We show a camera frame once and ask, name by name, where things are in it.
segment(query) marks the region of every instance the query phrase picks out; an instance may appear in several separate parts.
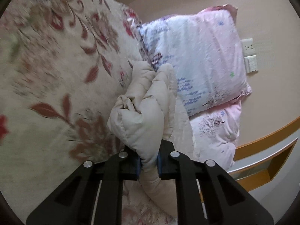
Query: bed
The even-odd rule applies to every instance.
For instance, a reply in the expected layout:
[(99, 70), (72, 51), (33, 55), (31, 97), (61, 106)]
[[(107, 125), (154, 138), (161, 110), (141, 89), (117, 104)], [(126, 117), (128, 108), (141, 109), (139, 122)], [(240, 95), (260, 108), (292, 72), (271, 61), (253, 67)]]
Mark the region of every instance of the bed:
[[(1, 12), (4, 11), (8, 1), (9, 0), (5, 0), (4, 3), (1, 3), (1, 7), (3, 8)], [(25, 48), (29, 48), (30, 52), (20, 52), (21, 54), (23, 53), (22, 56), (24, 56), (24, 58), (20, 57), (17, 66), (21, 65), (21, 69), (14, 69), (12, 72), (10, 69), (2, 68), (2, 72), (12, 72), (14, 77), (15, 74), (20, 74), (23, 77), (21, 79), (19, 77), (19, 80), (14, 80), (13, 82), (9, 81), (8, 77), (6, 78), (6, 84), (1, 84), (2, 89), (8, 85), (11, 88), (9, 91), (1, 91), (1, 93), (3, 94), (3, 92), (5, 92), (2, 95), (4, 98), (4, 96), (9, 97), (13, 92), (13, 101), (10, 104), (7, 104), (6, 101), (0, 102), (0, 107), (2, 108), (0, 109), (2, 132), (5, 138), (8, 138), (2, 141), (1, 165), (6, 165), (6, 171), (10, 170), (10, 175), (4, 176), (1, 179), (0, 190), (3, 192), (10, 207), (23, 222), (25, 222), (28, 213), (32, 211), (57, 184), (67, 177), (80, 162), (87, 160), (87, 158), (92, 158), (93, 153), (99, 150), (103, 154), (101, 156), (98, 155), (95, 161), (105, 160), (122, 147), (122, 144), (105, 130), (105, 122), (107, 121), (110, 107), (113, 106), (114, 99), (126, 91), (126, 87), (130, 82), (130, 60), (144, 60), (150, 61), (150, 63), (152, 61), (151, 58), (147, 57), (143, 41), (139, 37), (138, 31), (135, 30), (134, 27), (131, 27), (128, 22), (132, 16), (136, 17), (130, 8), (118, 4), (113, 0), (57, 1), (47, 0), (47, 3), (45, 3), (42, 8), (38, 7), (32, 9), (26, 7), (24, 9), (25, 14), (22, 14), (25, 21), (19, 17), (17, 17), (17, 20), (13, 20), (12, 17), (8, 16), (6, 17), (6, 21), (3, 22), (5, 14), (2, 17), (2, 24), (7, 22), (6, 26), (10, 26), (9, 22), (14, 21), (15, 23), (12, 27), (17, 28), (17, 30), (14, 31), (18, 33), (17, 36), (2, 34), (4, 35), (3, 38), (11, 43), (10, 48), (13, 48), (12, 51), (10, 51), (10, 49), (3, 50), (2, 53), (12, 55), (14, 63), (16, 62), (15, 58), (18, 58), (20, 55), (18, 54), (18, 51), (21, 50), (20, 40), (22, 40), (22, 43), (25, 45), (27, 37), (33, 38), (36, 34), (49, 39), (46, 44), (39, 44), (39, 38), (34, 38), (38, 45), (26, 44), (26, 46), (24, 46)], [(62, 18), (63, 16), (68, 16), (68, 18), (71, 19), (68, 19), (67, 23), (65, 23), (65, 20)], [(39, 23), (41, 17), (45, 19), (44, 24)], [(100, 25), (100, 19), (106, 21), (106, 24)], [(96, 25), (104, 26), (103, 30), (106, 28), (105, 33), (97, 30)], [(19, 29), (23, 27), (29, 28), (29, 31), (20, 31)], [(45, 28), (56, 31), (58, 37), (52, 38), (51, 36), (53, 36), (53, 34), (43, 34)], [(70, 35), (70, 38), (75, 41), (77, 47), (64, 47), (63, 50), (55, 47), (57, 46), (55, 45), (56, 43), (59, 45), (66, 44), (64, 42), (65, 37), (60, 34), (62, 31)], [(116, 42), (116, 33), (118, 34), (118, 39), (122, 41), (120, 44)], [(47, 46), (54, 46), (54, 48), (48, 50)], [(43, 65), (43, 69), (39, 71), (41, 75), (35, 78), (34, 75), (28, 73), (28, 67), (30, 65), (26, 62), (26, 59), (28, 59), (26, 56), (31, 57), (32, 54), (28, 53), (32, 52), (34, 52), (35, 55), (35, 50), (39, 50), (38, 52), (43, 53), (45, 47), (47, 51), (51, 53), (40, 55), (44, 55), (46, 58), (50, 58), (57, 63), (49, 66), (49, 61), (45, 62), (45, 64), (47, 64), (46, 67)], [(101, 50), (109, 51), (109, 53), (101, 53)], [(71, 58), (66, 57), (68, 54), (74, 56)], [(67, 62), (67, 65), (72, 65), (72, 67), (63, 67), (63, 64), (60, 64), (59, 60), (63, 60), (64, 63)], [(31, 66), (38, 66), (35, 62), (31, 61), (29, 63), (32, 64)], [(74, 66), (80, 68), (80, 70), (76, 71), (72, 69)], [(71, 80), (69, 84), (66, 83), (74, 75), (76, 79)], [(107, 88), (101, 91), (97, 87), (92, 87), (92, 84), (96, 83), (99, 85), (107, 84), (107, 81), (104, 79), (108, 79), (112, 88), (108, 93)], [(54, 88), (52, 88), (52, 86), (45, 87), (47, 84), (55, 85), (53, 82), (57, 80), (60, 80), (60, 84)], [(42, 87), (31, 88), (32, 82)], [(82, 96), (86, 99), (90, 98), (89, 95), (87, 95), (87, 91), (95, 92), (101, 95), (101, 97), (91, 100), (87, 106), (82, 107), (83, 103), (80, 102), (79, 99), (82, 98)], [(99, 102), (101, 102), (102, 105), (101, 109), (97, 108)], [(11, 117), (6, 117), (7, 112), (10, 112)], [(11, 126), (14, 126), (13, 121), (18, 122), (19, 116), (22, 116), (22, 120), (25, 119), (24, 126), (26, 125), (26, 127), (16, 127), (14, 130)], [(187, 141), (190, 143), (190, 146), (193, 146), (192, 131), (188, 124), (189, 119), (180, 103), (178, 103), (177, 107), (177, 118), (180, 119), (180, 121), (177, 121), (178, 141)], [(53, 126), (54, 121), (56, 122), (55, 129), (52, 129), (51, 132), (49, 130), (51, 126)], [(53, 136), (57, 136), (55, 143), (46, 142), (43, 146), (40, 146), (40, 136), (33, 131), (33, 129), (31, 129), (30, 133), (34, 133), (34, 138), (28, 138), (28, 126), (34, 127), (36, 125), (43, 129), (43, 132), (46, 131), (50, 133), (48, 136), (49, 139)], [(12, 137), (12, 133), (16, 132), (22, 133), (22, 135), (17, 135), (17, 141), (15, 137)], [(26, 145), (26, 138), (28, 138), (27, 143), (30, 144), (31, 147)], [(99, 140), (105, 145), (99, 146), (95, 144), (95, 142)], [(64, 145), (63, 147), (57, 145), (57, 143), (61, 145), (61, 143), (67, 142), (74, 145)], [(185, 150), (185, 152), (190, 155), (192, 155), (193, 151), (191, 148)], [(17, 160), (18, 156), (22, 155), (16, 153), (22, 153), (24, 158)], [(26, 170), (30, 170), (30, 175), (32, 176), (28, 176)], [(42, 178), (33, 185), (33, 180), (38, 175), (41, 175)], [(133, 190), (137, 192), (135, 195), (130, 195), (130, 191)], [(137, 196), (139, 196), (139, 200), (144, 201), (144, 204), (137, 202)], [(163, 213), (149, 200), (138, 183), (129, 182), (124, 186), (123, 200), (125, 201), (123, 207), (124, 224), (137, 223), (138, 221), (142, 221), (145, 224), (176, 223), (175, 219)], [(21, 224), (21, 221), (18, 220), (7, 204), (5, 202), (3, 202), (3, 204), (4, 207), (6, 207), (5, 211), (7, 211), (5, 214), (9, 214), (8, 217), (12, 218), (15, 222), (12, 224)]]

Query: beige wall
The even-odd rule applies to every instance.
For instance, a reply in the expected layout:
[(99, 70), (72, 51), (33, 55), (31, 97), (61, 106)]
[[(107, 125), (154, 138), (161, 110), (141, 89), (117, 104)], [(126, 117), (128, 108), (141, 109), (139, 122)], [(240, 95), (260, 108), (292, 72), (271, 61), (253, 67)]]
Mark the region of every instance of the beige wall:
[(117, 0), (143, 22), (193, 14), (213, 5), (239, 8), (241, 39), (253, 38), (259, 72), (248, 77), (253, 93), (243, 104), (240, 144), (254, 141), (300, 116), (300, 19), (288, 0)]

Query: silver screw head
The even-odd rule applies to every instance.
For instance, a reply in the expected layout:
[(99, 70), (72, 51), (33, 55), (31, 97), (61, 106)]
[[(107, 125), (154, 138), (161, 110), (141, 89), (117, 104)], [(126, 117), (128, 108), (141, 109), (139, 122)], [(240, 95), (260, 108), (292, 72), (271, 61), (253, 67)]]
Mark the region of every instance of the silver screw head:
[(93, 166), (93, 163), (91, 161), (85, 161), (84, 164), (83, 164), (84, 167), (88, 168), (88, 167), (91, 167)]
[(206, 161), (206, 164), (207, 166), (209, 167), (214, 167), (216, 165), (215, 161), (214, 160), (207, 160)]
[(180, 153), (177, 152), (177, 151), (172, 151), (172, 152), (170, 153), (170, 155), (171, 155), (172, 157), (179, 157)]
[(125, 151), (119, 153), (119, 157), (121, 157), (121, 158), (125, 158), (127, 156), (128, 156), (128, 154)]

